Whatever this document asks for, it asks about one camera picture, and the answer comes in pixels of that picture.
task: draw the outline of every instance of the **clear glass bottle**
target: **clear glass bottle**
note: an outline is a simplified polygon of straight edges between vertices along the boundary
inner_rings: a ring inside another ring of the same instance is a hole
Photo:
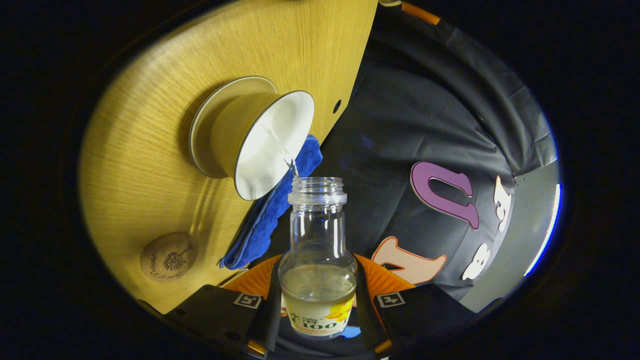
[[[278,277],[291,326],[306,339],[339,336],[351,314],[357,266],[345,248],[346,202],[338,177],[293,180],[291,248]]]

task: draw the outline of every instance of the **bottle label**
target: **bottle label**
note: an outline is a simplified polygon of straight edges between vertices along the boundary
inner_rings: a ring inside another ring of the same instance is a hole
[[[309,336],[331,336],[342,331],[351,314],[355,291],[333,302],[310,302],[283,293],[291,327]]]

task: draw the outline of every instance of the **pink letter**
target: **pink letter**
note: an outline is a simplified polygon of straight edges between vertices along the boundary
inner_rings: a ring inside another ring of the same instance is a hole
[[[382,240],[371,260],[378,265],[391,264],[399,269],[389,271],[404,280],[416,285],[433,279],[447,261],[447,256],[442,254],[437,259],[427,259],[398,247],[398,239],[389,236]]]
[[[469,178],[467,178],[465,174],[456,174],[451,170],[426,161],[416,163],[411,169],[411,186],[413,192],[415,192],[422,202],[441,213],[466,220],[473,230],[478,230],[480,219],[478,218],[476,206],[472,203],[462,206],[436,195],[429,187],[429,182],[432,179],[437,179],[451,186],[455,186],[464,191],[467,196],[471,197],[473,193]]]

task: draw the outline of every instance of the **wood grain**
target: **wood grain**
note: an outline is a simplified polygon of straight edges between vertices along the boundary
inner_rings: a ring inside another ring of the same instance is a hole
[[[189,127],[204,99],[249,75],[272,80],[281,94],[305,90],[316,102],[311,133],[322,142],[348,104],[376,5],[237,1],[166,35],[117,75],[85,133],[79,187],[93,241],[132,296],[166,313],[233,273],[217,263],[252,203],[231,179],[205,177],[191,162]],[[140,254],[176,232],[194,237],[198,258],[180,279],[152,282]]]

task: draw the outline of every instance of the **black background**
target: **black background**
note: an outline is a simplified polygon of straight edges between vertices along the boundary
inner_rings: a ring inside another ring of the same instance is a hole
[[[73,171],[92,89],[118,66],[106,65],[217,3],[8,3],[3,147],[15,170],[3,174],[15,221],[3,249],[5,358],[215,358],[110,278],[78,222]],[[414,3],[520,74],[556,132],[566,191],[550,256],[522,290],[460,339],[404,358],[631,358],[638,2]]]

